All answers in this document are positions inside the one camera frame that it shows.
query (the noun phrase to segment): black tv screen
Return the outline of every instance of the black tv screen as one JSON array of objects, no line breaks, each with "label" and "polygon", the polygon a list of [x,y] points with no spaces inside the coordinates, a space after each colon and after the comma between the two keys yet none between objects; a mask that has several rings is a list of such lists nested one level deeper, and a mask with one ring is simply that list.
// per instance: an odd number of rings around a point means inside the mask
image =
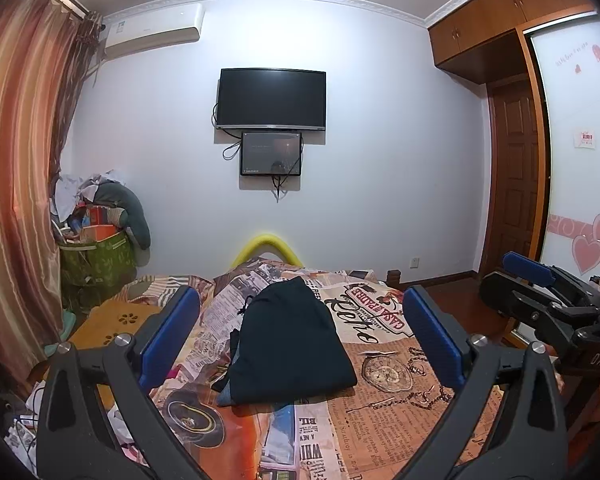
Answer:
[{"label": "black tv screen", "polygon": [[218,128],[323,130],[326,101],[326,72],[223,68]]}]

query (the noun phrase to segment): pile of clothes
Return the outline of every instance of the pile of clothes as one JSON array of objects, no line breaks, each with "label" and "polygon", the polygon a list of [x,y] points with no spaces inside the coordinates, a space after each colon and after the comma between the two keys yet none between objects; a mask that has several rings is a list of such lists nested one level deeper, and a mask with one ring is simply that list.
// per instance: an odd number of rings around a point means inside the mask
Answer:
[{"label": "pile of clothes", "polygon": [[62,174],[50,209],[59,244],[97,242],[122,229],[139,249],[151,245],[142,205],[114,170],[87,179]]}]

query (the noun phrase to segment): yellow headboard padding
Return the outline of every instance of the yellow headboard padding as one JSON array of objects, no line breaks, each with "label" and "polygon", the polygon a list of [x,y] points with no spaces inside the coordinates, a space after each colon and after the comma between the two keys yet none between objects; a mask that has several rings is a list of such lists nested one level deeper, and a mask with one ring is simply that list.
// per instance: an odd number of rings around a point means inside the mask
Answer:
[{"label": "yellow headboard padding", "polygon": [[255,251],[258,247],[262,245],[270,245],[275,247],[284,257],[285,261],[288,264],[295,265],[298,267],[302,267],[302,262],[298,259],[296,254],[289,248],[287,244],[285,244],[280,238],[276,235],[272,234],[264,234],[256,236],[249,240],[240,253],[235,257],[234,262],[231,264],[232,269],[237,267],[240,264],[243,264],[249,259],[249,256]]}]

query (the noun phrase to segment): bedspread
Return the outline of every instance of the bedspread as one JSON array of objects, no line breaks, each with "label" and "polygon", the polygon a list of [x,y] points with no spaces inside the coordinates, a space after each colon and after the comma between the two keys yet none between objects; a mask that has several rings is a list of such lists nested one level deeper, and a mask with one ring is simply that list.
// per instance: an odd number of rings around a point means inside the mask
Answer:
[{"label": "bedspread", "polygon": [[[210,385],[226,371],[229,333],[242,322],[238,310],[247,296],[296,276],[329,308],[358,385],[282,408],[219,408]],[[379,283],[371,270],[323,272],[257,258],[213,282],[141,278],[119,299],[164,306],[181,284],[199,291],[200,318],[176,359],[174,377],[151,396],[212,480],[390,480],[453,398],[402,316],[402,293]],[[494,388],[460,462],[480,452],[500,399]],[[137,450],[127,453],[142,460]]]}]

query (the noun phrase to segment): green basket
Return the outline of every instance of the green basket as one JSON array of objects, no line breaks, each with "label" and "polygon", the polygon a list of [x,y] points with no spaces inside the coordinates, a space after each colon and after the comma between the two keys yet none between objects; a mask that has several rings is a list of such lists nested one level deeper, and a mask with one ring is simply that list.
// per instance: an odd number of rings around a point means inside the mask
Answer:
[{"label": "green basket", "polygon": [[87,311],[136,278],[136,261],[122,231],[99,242],[60,246],[62,303]]}]

